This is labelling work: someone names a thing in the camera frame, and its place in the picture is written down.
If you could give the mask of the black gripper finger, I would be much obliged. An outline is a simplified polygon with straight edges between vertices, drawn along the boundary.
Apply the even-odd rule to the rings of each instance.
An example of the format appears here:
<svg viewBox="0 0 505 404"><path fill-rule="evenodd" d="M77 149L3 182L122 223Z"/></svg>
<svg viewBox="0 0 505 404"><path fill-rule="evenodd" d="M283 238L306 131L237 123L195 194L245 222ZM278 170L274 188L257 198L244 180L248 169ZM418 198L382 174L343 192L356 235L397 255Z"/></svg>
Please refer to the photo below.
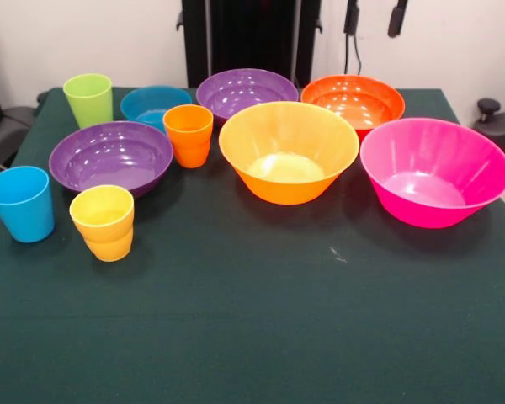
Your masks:
<svg viewBox="0 0 505 404"><path fill-rule="evenodd" d="M346 35L355 35L359 21L359 6L357 0L348 0L343 32Z"/></svg>
<svg viewBox="0 0 505 404"><path fill-rule="evenodd" d="M392 9L391 19L388 27L388 36L397 37L401 34L401 28L407 9L407 0L398 0L396 6Z"/></svg>

